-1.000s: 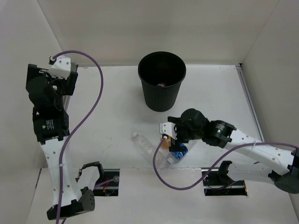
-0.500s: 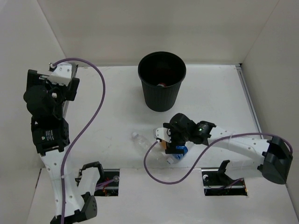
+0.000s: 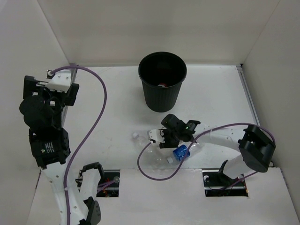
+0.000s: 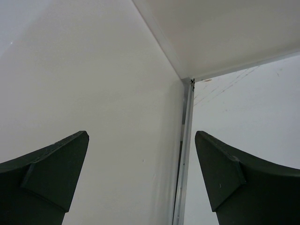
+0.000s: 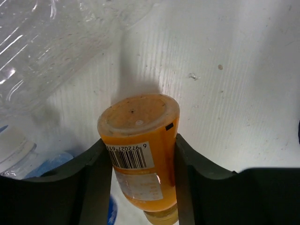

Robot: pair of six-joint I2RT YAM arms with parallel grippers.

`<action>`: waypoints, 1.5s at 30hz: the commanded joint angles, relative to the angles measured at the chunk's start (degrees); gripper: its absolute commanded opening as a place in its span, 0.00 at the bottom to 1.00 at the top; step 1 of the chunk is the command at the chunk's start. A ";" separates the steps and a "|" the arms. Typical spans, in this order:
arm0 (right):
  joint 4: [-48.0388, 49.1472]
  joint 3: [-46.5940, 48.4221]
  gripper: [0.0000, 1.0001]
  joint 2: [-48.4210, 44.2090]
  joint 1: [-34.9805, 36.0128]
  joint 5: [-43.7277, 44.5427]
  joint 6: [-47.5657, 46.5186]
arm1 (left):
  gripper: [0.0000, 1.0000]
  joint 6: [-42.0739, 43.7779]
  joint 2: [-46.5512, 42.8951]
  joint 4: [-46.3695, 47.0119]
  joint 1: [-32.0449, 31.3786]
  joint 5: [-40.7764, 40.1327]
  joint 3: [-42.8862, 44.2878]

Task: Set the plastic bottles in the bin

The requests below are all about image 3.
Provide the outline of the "blue label water bottle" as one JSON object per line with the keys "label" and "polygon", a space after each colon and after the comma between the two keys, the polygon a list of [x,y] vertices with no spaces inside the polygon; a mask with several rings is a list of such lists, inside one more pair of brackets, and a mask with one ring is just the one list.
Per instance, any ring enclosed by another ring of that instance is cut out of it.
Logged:
{"label": "blue label water bottle", "polygon": [[[188,151],[190,143],[189,142],[180,142],[180,146],[172,151],[171,155],[166,158],[168,164],[174,165],[179,164],[186,152]],[[195,142],[192,144],[189,152],[186,155],[185,159],[195,156],[196,154],[200,153],[204,147],[203,143]]]}

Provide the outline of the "clear unlabelled plastic bottle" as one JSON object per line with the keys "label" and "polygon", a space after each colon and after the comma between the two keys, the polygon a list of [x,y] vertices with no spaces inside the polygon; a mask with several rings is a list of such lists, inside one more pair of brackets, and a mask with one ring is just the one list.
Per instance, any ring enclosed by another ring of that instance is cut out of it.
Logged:
{"label": "clear unlabelled plastic bottle", "polygon": [[[134,143],[134,150],[137,154],[140,154],[143,148],[150,143],[150,140],[147,137],[144,137],[139,133],[132,134],[132,141]],[[166,158],[153,143],[146,148],[140,157],[140,165],[148,166],[153,169],[168,168]]]}

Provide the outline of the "red label clear bottle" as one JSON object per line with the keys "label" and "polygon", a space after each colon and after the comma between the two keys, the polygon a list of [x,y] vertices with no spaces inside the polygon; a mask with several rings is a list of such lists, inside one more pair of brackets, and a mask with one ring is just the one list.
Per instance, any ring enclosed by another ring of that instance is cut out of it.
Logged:
{"label": "red label clear bottle", "polygon": [[157,87],[165,88],[165,87],[167,87],[167,85],[164,83],[160,83]]}

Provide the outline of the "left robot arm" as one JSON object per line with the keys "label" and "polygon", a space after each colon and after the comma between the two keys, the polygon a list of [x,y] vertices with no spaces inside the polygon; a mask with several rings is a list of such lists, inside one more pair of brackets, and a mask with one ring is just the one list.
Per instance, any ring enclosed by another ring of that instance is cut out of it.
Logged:
{"label": "left robot arm", "polygon": [[101,220],[97,189],[105,182],[100,163],[82,168],[82,183],[65,178],[70,162],[68,132],[63,128],[64,108],[73,106],[79,85],[69,75],[55,75],[49,82],[25,76],[19,110],[29,127],[31,153],[54,193],[62,225],[97,225]]}

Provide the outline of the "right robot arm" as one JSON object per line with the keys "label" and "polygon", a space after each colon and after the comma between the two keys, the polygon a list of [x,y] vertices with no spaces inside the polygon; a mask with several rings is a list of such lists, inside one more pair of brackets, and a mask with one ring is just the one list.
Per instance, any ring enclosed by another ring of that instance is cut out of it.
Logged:
{"label": "right robot arm", "polygon": [[218,182],[225,186],[249,171],[266,173],[276,149],[276,141],[271,132],[251,123],[213,127],[198,120],[184,122],[175,115],[168,114],[161,124],[164,127],[161,148],[166,144],[175,146],[182,141],[190,144],[209,143],[238,152],[237,157],[222,163],[217,174]]}

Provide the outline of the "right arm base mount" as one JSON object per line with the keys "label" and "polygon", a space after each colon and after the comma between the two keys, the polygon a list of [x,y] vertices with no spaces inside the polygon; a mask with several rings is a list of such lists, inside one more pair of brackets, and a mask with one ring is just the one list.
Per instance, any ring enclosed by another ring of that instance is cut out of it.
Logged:
{"label": "right arm base mount", "polygon": [[218,170],[202,170],[204,192],[206,197],[248,197],[245,181],[231,179]]}

